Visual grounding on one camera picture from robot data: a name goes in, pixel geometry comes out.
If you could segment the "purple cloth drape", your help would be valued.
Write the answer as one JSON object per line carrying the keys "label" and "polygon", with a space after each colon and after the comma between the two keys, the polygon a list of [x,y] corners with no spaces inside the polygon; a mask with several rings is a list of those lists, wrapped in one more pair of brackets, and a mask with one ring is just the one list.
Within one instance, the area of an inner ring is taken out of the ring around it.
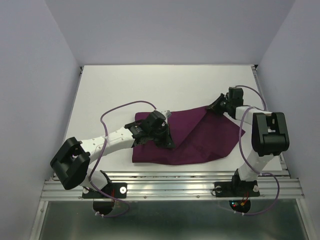
{"label": "purple cloth drape", "polygon": [[226,116],[201,106],[173,111],[168,119],[175,148],[160,148],[153,141],[133,148],[132,162],[161,165],[191,165],[227,157],[245,134]]}

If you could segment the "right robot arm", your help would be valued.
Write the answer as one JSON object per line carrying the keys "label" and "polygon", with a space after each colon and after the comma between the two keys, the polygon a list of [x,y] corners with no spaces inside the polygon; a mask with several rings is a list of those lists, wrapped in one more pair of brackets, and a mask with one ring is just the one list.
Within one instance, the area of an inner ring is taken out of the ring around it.
{"label": "right robot arm", "polygon": [[228,114],[234,120],[239,120],[241,125],[251,125],[251,152],[243,157],[244,164],[235,171],[230,182],[214,184],[218,194],[257,194],[257,179],[263,175],[265,166],[290,146],[285,114],[245,105],[243,89],[242,85],[229,87],[226,94],[222,93],[206,107],[207,111],[216,115]]}

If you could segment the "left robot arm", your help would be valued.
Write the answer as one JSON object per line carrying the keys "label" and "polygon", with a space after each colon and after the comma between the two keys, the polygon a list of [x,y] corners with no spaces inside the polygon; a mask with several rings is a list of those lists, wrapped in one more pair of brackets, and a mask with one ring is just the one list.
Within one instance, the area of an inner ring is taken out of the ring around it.
{"label": "left robot arm", "polygon": [[156,109],[145,119],[128,123],[114,132],[96,138],[77,140],[70,137],[50,161],[50,166],[65,190],[82,186],[94,189],[100,197],[106,197],[111,193],[107,175],[91,169],[89,165],[113,152],[135,148],[148,142],[154,142],[158,148],[175,148],[168,124],[170,116],[169,110]]}

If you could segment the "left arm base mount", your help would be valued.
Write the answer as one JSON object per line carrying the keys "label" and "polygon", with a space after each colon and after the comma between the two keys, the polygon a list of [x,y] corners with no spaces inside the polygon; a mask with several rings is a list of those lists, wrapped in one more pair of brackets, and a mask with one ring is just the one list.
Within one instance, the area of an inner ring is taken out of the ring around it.
{"label": "left arm base mount", "polygon": [[96,216],[102,218],[115,218],[126,214],[130,206],[125,201],[127,197],[128,185],[125,182],[108,183],[102,190],[101,194],[93,188],[83,188],[82,198],[93,200],[92,208]]}

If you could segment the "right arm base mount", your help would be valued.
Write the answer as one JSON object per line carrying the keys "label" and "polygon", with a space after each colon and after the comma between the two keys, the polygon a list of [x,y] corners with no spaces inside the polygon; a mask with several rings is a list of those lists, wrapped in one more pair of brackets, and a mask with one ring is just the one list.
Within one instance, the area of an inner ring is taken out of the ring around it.
{"label": "right arm base mount", "polygon": [[217,198],[231,198],[229,205],[235,212],[247,214],[251,208],[250,197],[259,197],[257,181],[218,181],[214,183],[211,194]]}

